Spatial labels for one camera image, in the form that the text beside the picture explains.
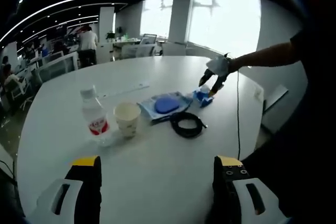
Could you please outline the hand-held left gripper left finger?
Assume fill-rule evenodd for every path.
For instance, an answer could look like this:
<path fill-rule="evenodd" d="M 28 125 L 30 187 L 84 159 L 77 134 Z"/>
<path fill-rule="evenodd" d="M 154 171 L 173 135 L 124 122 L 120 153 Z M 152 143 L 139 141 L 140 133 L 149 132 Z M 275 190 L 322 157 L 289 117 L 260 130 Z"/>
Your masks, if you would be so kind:
<path fill-rule="evenodd" d="M 100 157 L 75 160 L 37 199 L 35 223 L 99 223 L 101 186 Z"/>

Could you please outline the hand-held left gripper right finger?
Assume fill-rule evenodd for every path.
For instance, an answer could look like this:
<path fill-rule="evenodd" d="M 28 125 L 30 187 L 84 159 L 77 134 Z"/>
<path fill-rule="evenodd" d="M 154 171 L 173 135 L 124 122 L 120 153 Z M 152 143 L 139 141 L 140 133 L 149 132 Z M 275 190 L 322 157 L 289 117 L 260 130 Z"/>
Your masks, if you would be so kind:
<path fill-rule="evenodd" d="M 251 178 L 242 162 L 214 158 L 213 204 L 210 223 L 285 223 L 278 197 L 258 178 Z"/>

